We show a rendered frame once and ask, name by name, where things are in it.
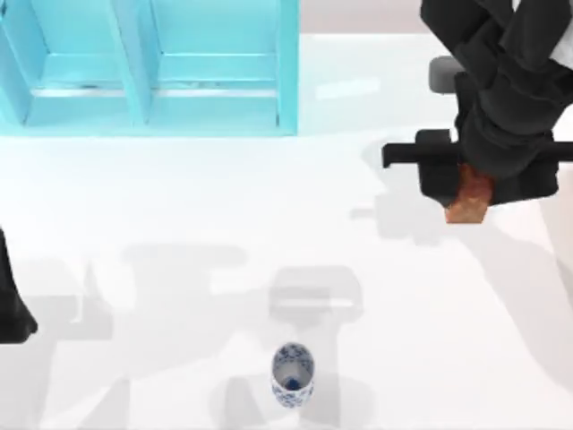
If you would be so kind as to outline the brown bread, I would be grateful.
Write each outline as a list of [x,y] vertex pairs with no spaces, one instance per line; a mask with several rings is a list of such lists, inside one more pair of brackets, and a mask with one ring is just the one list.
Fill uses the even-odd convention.
[[468,164],[459,166],[458,193],[445,210],[449,224],[482,224],[492,202],[495,181]]

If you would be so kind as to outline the pale grey rounded box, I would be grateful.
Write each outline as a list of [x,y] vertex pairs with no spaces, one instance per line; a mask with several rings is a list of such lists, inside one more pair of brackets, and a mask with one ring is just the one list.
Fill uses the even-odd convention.
[[437,94],[454,94],[455,77],[463,67],[451,56],[433,58],[429,64],[429,87]]

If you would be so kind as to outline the blue and white cup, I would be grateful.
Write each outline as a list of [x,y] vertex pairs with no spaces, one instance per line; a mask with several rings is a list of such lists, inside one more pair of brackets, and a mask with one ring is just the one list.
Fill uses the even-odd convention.
[[311,351],[298,342],[280,346],[271,360],[271,390],[287,409],[302,407],[314,392],[315,361]]

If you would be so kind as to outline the light blue rack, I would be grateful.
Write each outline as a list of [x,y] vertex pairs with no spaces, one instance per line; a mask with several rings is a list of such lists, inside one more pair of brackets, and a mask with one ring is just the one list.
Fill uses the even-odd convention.
[[0,136],[298,130],[301,0],[0,0]]

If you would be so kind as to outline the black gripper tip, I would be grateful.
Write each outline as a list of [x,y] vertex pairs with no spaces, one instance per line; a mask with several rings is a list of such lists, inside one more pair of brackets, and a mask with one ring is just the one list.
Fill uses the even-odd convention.
[[0,228],[0,345],[22,344],[38,323],[16,287],[4,231]]

